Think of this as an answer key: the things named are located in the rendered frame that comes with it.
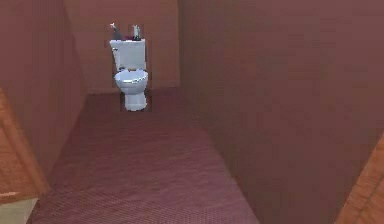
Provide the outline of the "grey spray bottle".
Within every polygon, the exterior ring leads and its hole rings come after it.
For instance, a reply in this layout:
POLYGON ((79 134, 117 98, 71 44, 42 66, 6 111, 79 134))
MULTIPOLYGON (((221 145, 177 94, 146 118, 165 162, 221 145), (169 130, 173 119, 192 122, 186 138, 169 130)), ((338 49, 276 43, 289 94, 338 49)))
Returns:
POLYGON ((119 32, 119 30, 117 29, 116 25, 114 23, 111 23, 110 24, 110 27, 112 28, 113 30, 113 40, 122 40, 122 35, 121 33, 119 32))

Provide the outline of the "white toilet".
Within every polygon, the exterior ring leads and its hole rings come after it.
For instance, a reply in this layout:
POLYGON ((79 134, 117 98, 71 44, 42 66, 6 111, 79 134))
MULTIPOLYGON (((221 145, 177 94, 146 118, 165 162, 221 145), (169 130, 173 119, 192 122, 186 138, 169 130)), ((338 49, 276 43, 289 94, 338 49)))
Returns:
POLYGON ((114 81, 124 94, 125 108, 143 110, 147 106, 145 90, 149 79, 145 40, 110 40, 109 44, 117 71, 114 81))

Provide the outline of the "orange wooden door frame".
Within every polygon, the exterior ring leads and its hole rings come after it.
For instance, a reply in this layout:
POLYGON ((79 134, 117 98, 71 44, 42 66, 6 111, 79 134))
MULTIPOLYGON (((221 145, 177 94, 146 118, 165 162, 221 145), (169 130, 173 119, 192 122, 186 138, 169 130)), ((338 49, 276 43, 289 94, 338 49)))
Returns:
POLYGON ((334 224, 384 224, 384 134, 334 224))

